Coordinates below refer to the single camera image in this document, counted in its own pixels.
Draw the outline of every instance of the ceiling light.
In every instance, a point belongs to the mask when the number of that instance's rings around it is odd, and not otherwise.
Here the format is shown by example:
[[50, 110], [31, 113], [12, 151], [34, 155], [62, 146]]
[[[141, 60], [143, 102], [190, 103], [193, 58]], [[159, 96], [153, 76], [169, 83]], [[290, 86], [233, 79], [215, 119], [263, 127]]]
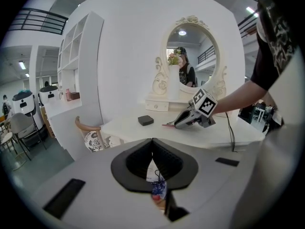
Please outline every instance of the ceiling light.
[[24, 66], [24, 63], [22, 61], [19, 61], [19, 65], [20, 65], [21, 69], [25, 70], [25, 66]]
[[250, 13], [254, 13], [255, 11], [253, 9], [251, 9], [250, 7], [246, 8], [246, 10], [248, 10]]
[[179, 31], [179, 35], [185, 36], [185, 35], [186, 35], [186, 32], [185, 32], [185, 31]]

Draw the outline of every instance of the white robot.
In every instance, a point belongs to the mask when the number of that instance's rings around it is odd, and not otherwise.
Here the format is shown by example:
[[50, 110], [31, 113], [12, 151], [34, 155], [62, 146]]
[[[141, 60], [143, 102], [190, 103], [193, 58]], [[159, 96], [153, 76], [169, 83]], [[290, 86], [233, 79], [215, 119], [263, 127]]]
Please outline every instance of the white robot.
[[59, 100], [59, 92], [56, 86], [46, 86], [39, 90], [39, 99], [42, 105]]
[[22, 91], [13, 97], [13, 105], [16, 113], [23, 113], [26, 116], [33, 116], [38, 130], [43, 126], [39, 113], [34, 102], [34, 95], [31, 91]]

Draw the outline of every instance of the shelf unit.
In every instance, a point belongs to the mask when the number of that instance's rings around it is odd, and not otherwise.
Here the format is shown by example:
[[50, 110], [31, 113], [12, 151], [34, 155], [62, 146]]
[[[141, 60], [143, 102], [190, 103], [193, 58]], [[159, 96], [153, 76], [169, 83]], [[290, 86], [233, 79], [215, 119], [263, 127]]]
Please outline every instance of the shelf unit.
[[79, 50], [80, 50], [80, 43], [81, 43], [81, 35], [82, 35], [82, 32], [75, 39], [73, 39], [72, 47], [71, 47], [71, 55], [70, 55], [71, 61], [78, 58], [78, 54], [79, 54]]
[[64, 49], [72, 42], [75, 29], [76, 29], [76, 25], [72, 28], [71, 31], [69, 31], [67, 33], [66, 38], [65, 38], [65, 42], [64, 42], [64, 47], [63, 47]]
[[61, 56], [61, 67], [64, 68], [67, 64], [70, 63], [70, 53], [71, 53], [71, 46], [70, 43], [63, 51]]
[[66, 89], [70, 92], [79, 92], [81, 100], [97, 101], [98, 95], [85, 93], [89, 88], [96, 89], [97, 85], [97, 49], [99, 37], [103, 25], [103, 19], [91, 12], [84, 16], [65, 35], [61, 43], [59, 54], [58, 79], [59, 89], [63, 92], [63, 99], [66, 100]]
[[[97, 88], [98, 48], [103, 23], [103, 18], [94, 12], [81, 17], [76, 24], [67, 23], [66, 28], [72, 29], [64, 31], [57, 70], [59, 90], [63, 95], [58, 103], [45, 105], [57, 140], [74, 160], [88, 151], [79, 130], [71, 128], [75, 126], [75, 117], [79, 116], [87, 125], [103, 124]], [[81, 98], [68, 102], [66, 89], [79, 92]]]

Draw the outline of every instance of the drawer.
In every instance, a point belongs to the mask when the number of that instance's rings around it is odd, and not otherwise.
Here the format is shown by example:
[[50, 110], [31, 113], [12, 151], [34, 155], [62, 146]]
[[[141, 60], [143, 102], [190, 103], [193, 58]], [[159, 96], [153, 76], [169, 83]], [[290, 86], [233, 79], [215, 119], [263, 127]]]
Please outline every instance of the drawer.
[[168, 105], [169, 105], [168, 102], [145, 100], [145, 108], [147, 110], [167, 112]]

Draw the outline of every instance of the floor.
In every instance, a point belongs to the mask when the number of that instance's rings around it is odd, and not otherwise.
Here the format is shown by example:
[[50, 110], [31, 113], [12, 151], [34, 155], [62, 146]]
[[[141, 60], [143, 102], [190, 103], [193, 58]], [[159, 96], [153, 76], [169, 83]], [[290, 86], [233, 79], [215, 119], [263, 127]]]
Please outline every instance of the floor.
[[[15, 185], [19, 192], [31, 196], [36, 189], [59, 171], [73, 162], [73, 159], [69, 153], [64, 150], [55, 138], [47, 137], [44, 140], [44, 144], [47, 148], [43, 147], [41, 143], [30, 147], [29, 156], [31, 161], [22, 154], [15, 159], [16, 154], [10, 145], [10, 150], [6, 148], [3, 151], [1, 148], [1, 162], [7, 173], [9, 174], [12, 183]], [[18, 153], [22, 152], [21, 147], [14, 143]], [[13, 171], [19, 164], [23, 166]]]

